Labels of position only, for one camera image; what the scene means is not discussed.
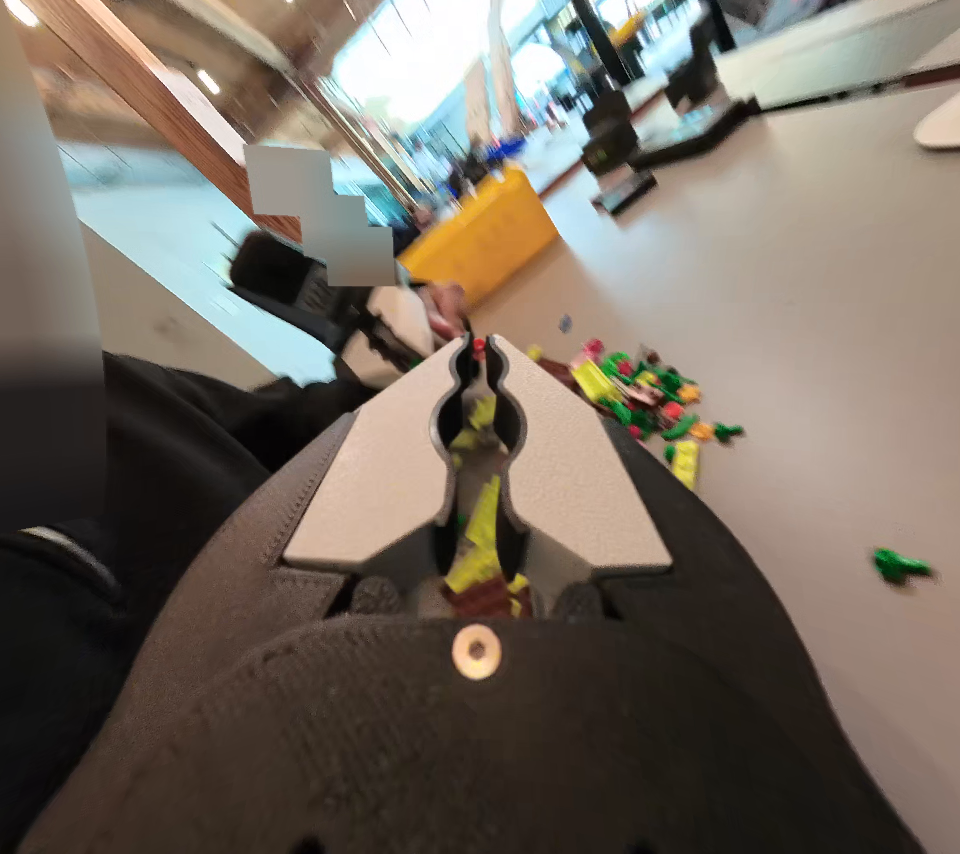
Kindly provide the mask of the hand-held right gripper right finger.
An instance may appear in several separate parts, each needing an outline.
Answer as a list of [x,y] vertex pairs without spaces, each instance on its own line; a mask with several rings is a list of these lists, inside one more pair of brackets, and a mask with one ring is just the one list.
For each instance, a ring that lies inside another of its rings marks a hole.
[[534,586],[661,574],[673,558],[599,415],[505,337],[486,340],[493,430],[507,452],[496,547]]

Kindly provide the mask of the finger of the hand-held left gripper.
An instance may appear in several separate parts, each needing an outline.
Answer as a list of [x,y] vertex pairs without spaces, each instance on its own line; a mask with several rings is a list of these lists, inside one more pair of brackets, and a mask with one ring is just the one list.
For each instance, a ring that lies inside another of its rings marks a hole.
[[370,301],[370,350],[380,360],[426,360],[435,352],[426,305],[413,288],[376,286]]
[[360,383],[366,387],[389,387],[409,370],[413,350],[402,342],[388,343],[387,354],[367,338],[350,338],[340,352],[340,380]]

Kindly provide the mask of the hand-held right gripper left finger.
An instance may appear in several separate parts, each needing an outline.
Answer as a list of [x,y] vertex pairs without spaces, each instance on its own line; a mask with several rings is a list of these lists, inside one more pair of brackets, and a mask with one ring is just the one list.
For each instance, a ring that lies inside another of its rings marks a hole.
[[316,570],[447,570],[471,339],[448,343],[361,407],[283,553]]

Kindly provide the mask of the pile of small toy bricks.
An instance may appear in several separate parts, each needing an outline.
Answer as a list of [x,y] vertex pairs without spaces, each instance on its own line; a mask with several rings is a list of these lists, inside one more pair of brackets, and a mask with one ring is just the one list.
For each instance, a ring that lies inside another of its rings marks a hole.
[[[692,411],[702,400],[699,384],[662,365],[656,352],[642,351],[634,362],[625,353],[605,356],[604,343],[592,339],[569,363],[546,356],[537,345],[530,346],[526,355],[599,415],[626,431],[636,447],[646,448],[654,436],[664,440],[663,451],[681,440],[696,440],[701,446],[712,440],[728,445],[746,432],[741,425],[711,422]],[[470,467],[483,484],[476,496],[467,499],[471,514],[459,518],[463,545],[441,591],[459,616],[522,618],[532,614],[534,588],[519,573],[507,577],[497,552],[500,473],[507,452],[493,431],[496,404],[493,392],[481,396],[453,442],[455,466]],[[665,452],[663,455],[670,471]]]

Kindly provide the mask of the person's left forearm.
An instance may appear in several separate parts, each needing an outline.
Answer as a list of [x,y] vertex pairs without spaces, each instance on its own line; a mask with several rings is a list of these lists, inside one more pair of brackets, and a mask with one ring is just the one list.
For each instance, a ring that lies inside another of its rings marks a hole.
[[251,421],[286,434],[303,432],[315,436],[377,394],[377,390],[357,380],[337,378],[300,385],[284,377],[252,392],[256,413],[251,415]]

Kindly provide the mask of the person's left hand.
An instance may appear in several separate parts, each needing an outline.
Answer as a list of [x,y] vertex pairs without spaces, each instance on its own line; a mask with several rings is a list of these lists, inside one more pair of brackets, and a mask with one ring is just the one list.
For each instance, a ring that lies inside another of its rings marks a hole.
[[462,285],[454,282],[430,282],[416,290],[425,305],[431,331],[443,342],[466,333],[468,313]]

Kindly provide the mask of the narrow lime toy plate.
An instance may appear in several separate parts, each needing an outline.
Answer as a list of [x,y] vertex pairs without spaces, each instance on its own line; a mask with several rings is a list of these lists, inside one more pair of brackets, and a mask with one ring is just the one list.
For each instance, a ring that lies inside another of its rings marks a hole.
[[672,475],[685,488],[695,491],[700,476],[701,445],[696,440],[681,440],[668,445],[664,451]]

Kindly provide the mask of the yellow plastic bin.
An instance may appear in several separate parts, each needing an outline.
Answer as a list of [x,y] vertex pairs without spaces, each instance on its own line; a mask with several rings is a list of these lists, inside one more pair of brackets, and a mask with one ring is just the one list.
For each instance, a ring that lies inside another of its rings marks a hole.
[[477,308],[560,237],[527,174],[508,165],[397,259],[413,281],[459,284]]

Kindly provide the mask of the wooden pillar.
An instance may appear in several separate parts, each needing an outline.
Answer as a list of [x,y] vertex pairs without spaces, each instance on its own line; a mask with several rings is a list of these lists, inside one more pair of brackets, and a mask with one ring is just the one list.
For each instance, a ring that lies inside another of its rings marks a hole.
[[262,230],[303,239],[294,215],[256,212],[246,168],[163,81],[162,62],[101,0],[23,0],[138,116]]

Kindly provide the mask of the black charger with green lights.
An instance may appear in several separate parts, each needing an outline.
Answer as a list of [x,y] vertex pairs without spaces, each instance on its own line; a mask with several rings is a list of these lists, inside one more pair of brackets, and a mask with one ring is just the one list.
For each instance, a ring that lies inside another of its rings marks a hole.
[[639,136],[633,127],[633,112],[625,92],[608,90],[599,94],[582,121],[588,134],[582,148],[585,169],[600,179],[629,164],[639,145]]

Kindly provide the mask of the wooden display board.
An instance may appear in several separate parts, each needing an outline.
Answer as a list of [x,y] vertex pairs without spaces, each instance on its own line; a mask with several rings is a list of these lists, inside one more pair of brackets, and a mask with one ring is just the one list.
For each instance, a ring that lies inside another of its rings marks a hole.
[[464,76],[465,128],[470,145],[491,144],[521,131],[512,51],[503,27],[506,0],[488,0],[486,54]]

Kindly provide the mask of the small green stud piece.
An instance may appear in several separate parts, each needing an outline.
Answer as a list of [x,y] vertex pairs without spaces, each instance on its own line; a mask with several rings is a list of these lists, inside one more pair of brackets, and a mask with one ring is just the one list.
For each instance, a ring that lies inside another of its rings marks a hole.
[[876,548],[872,555],[873,566],[881,578],[889,584],[902,587],[912,579],[934,576],[930,563],[892,548]]

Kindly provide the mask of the black flat power box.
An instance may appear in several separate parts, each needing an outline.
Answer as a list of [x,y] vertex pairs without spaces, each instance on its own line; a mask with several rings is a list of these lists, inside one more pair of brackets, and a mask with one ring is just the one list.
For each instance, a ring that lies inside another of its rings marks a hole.
[[635,170],[642,170],[701,157],[761,112],[754,96],[719,106],[704,105],[676,120],[638,133],[637,147],[627,163]]

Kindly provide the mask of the black charger case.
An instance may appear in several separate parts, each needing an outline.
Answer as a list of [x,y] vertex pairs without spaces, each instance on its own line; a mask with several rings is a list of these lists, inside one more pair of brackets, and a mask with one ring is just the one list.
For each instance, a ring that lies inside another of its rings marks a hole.
[[703,17],[690,28],[690,56],[668,75],[665,89],[671,108],[685,114],[706,103],[716,92],[719,79],[713,54],[714,27]]

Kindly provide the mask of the white desk lamp stand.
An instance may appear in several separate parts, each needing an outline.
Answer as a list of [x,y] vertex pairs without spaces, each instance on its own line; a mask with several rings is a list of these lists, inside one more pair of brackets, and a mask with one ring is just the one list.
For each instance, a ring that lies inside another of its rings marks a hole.
[[914,130],[913,138],[923,150],[930,152],[959,151],[959,93],[924,117]]

